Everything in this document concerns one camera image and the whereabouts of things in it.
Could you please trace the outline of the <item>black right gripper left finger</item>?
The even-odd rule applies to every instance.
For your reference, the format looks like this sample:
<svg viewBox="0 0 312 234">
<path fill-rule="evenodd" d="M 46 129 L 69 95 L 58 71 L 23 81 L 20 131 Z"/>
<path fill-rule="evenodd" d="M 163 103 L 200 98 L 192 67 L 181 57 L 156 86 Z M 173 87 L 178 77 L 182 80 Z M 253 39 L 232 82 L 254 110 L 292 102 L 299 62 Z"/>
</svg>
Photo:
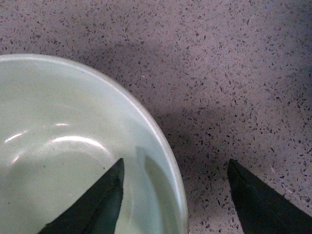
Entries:
<svg viewBox="0 0 312 234">
<path fill-rule="evenodd" d="M 124 161 L 120 158 L 73 205 L 40 234 L 113 234 L 123 199 Z"/>
</svg>

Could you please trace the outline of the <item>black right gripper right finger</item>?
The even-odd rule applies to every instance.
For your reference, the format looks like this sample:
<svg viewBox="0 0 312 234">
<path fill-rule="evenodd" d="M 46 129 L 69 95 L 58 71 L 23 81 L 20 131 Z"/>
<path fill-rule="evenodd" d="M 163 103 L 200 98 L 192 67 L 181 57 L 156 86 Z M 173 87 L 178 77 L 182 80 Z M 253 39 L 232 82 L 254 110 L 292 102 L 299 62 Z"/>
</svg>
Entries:
<svg viewBox="0 0 312 234">
<path fill-rule="evenodd" d="M 310 234 L 312 217 L 230 159 L 231 197 L 245 234 Z"/>
</svg>

